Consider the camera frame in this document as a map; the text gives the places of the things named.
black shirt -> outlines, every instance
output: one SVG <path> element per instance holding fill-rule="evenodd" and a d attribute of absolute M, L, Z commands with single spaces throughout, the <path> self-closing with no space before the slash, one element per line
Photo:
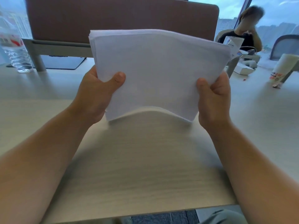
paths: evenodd
<path fill-rule="evenodd" d="M 234 31 L 230 31 L 230 32 L 227 32 L 227 33 L 225 33 L 225 34 L 223 34 L 220 38 L 219 38 L 219 40 L 218 40 L 218 42 L 219 43 L 223 43 L 224 42 L 224 39 L 225 39 L 225 37 L 226 36 L 233 36 L 233 37 L 241 37 L 241 38 L 244 38 L 244 41 L 243 41 L 243 43 L 242 43 L 242 46 L 252 46 L 252 47 L 254 47 L 253 45 L 253 36 L 252 36 L 252 34 L 247 34 L 247 33 L 245 33 L 245 34 L 243 34 L 243 35 L 237 35 Z M 251 49 L 253 49 L 253 48 L 241 48 L 242 50 L 245 50 L 245 51 L 248 51 L 248 50 L 251 50 Z"/>

forearm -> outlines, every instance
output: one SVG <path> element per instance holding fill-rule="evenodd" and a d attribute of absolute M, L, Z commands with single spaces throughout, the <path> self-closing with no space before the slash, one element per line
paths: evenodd
<path fill-rule="evenodd" d="M 209 134 L 249 223 L 299 223 L 297 183 L 232 124 Z"/>
<path fill-rule="evenodd" d="M 262 41 L 261 41 L 259 35 L 257 34 L 257 32 L 254 32 L 252 34 L 252 36 L 253 36 L 253 44 L 254 44 L 256 51 L 257 52 L 262 51 L 262 49 L 263 49 Z"/>
<path fill-rule="evenodd" d="M 89 124 L 64 110 L 0 158 L 3 223 L 39 223 Z"/>

stack of paper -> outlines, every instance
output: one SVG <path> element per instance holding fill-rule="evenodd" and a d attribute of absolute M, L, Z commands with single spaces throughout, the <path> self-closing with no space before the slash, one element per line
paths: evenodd
<path fill-rule="evenodd" d="M 107 120 L 154 106 L 192 121 L 198 112 L 196 80 L 213 83 L 230 60 L 227 45 L 164 30 L 92 30 L 89 40 L 100 80 L 126 74 Z"/>

pants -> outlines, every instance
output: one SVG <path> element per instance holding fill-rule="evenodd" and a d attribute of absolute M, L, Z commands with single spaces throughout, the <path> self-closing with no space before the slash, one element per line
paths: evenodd
<path fill-rule="evenodd" d="M 215 211 L 211 216 L 200 224 L 248 224 L 244 215 L 235 211 L 219 210 Z"/>

table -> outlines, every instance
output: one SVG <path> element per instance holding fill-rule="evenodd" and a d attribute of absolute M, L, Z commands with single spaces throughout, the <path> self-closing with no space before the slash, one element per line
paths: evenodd
<path fill-rule="evenodd" d="M 75 71 L 19 74 L 0 67 L 0 153 L 31 135 L 67 107 L 93 59 Z M 299 75 L 282 89 L 262 68 L 234 73 L 234 123 L 272 161 L 299 180 Z M 237 203 L 215 148 L 197 118 L 187 123 L 166 111 L 93 125 L 45 215 L 44 223 L 169 212 Z"/>

